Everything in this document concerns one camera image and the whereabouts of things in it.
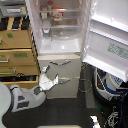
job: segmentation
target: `cable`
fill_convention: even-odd
[[[119,126],[118,126],[118,128],[120,128],[120,125],[121,125],[123,101],[124,101],[124,98],[125,98],[125,96],[126,96],[127,93],[128,93],[128,90],[124,93],[124,96],[123,96],[122,101],[121,101],[120,121],[119,121]]]
[[[89,88],[87,91],[83,91],[83,90],[80,88],[80,85],[79,85],[79,90],[80,90],[81,92],[83,92],[83,93],[89,92],[89,91],[92,89],[92,83],[91,83],[91,81],[86,80],[86,79],[80,79],[80,80],[84,80],[84,81],[89,82],[89,83],[90,83],[90,88]]]
[[[81,66],[81,70],[84,70],[85,68],[87,68],[89,66],[89,64],[83,64],[82,66]]]
[[[114,128],[114,126],[118,123],[118,112],[114,112],[114,108],[115,108],[115,106],[113,107],[113,112],[107,118],[107,120],[104,124],[104,128],[106,128],[106,124],[108,124],[110,127]]]

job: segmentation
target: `door shelf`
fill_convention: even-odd
[[[94,0],[91,19],[128,32],[128,1]]]
[[[115,27],[115,28],[120,29],[122,31],[128,32],[128,25],[120,23],[116,20],[112,20],[112,19],[100,16],[100,15],[93,15],[91,17],[91,19],[94,20],[94,21],[98,21],[100,23]]]

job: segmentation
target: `refrigerator door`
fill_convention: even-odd
[[[93,0],[83,62],[128,81],[128,1]]]

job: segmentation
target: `white refrigerator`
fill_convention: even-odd
[[[49,78],[71,80],[47,92],[49,98],[76,97],[81,62],[128,81],[127,0],[25,1],[40,70],[50,65]]]

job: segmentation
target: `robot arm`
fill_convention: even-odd
[[[49,68],[49,66],[43,68],[39,78],[39,86],[35,86],[30,90],[20,88],[18,85],[11,86],[12,112],[38,107],[45,101],[46,94],[44,91],[50,90],[54,85],[58,84],[58,75],[54,80],[50,80],[45,74]]]

